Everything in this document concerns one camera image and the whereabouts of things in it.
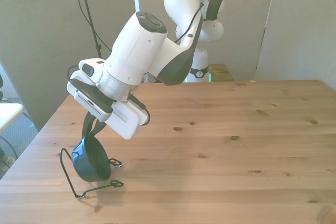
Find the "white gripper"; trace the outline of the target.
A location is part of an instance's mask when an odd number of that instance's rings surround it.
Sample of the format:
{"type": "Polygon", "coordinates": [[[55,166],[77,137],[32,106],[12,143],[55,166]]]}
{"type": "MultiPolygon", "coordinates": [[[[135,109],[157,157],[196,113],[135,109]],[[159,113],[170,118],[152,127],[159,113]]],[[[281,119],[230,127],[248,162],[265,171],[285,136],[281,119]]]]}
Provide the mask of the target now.
{"type": "Polygon", "coordinates": [[[106,125],[129,140],[138,127],[148,122],[148,114],[132,101],[117,101],[105,96],[82,71],[67,73],[67,90],[86,109],[81,137],[97,135],[106,125]]]}

